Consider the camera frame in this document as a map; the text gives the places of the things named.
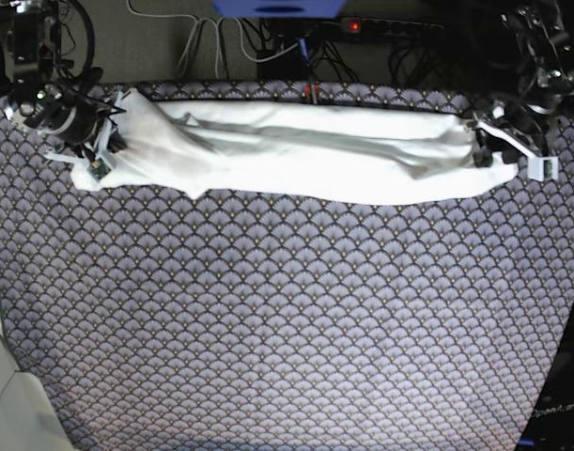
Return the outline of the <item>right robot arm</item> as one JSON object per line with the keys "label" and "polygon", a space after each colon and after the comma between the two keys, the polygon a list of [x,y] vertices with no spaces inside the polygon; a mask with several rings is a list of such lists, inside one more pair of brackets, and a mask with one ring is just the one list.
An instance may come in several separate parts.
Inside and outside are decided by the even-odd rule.
{"label": "right robot arm", "polygon": [[78,74],[62,51],[62,21],[57,1],[10,1],[8,43],[0,43],[0,98],[8,119],[30,132],[51,135],[93,162],[104,150],[127,147],[113,117],[124,109],[89,96],[101,80],[93,65],[95,33],[78,1],[70,1],[85,28],[85,62]]}

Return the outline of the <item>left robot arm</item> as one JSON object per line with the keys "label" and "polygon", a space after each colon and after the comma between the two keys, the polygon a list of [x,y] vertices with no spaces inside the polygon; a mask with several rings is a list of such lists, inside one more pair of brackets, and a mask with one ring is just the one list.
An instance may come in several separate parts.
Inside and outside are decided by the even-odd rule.
{"label": "left robot arm", "polygon": [[502,23],[518,49],[504,68],[516,74],[517,92],[495,99],[488,113],[474,118],[474,129],[497,143],[506,163],[524,156],[531,179],[555,179],[559,162],[551,154],[550,132],[560,105],[574,96],[571,35],[555,1],[510,4]]}

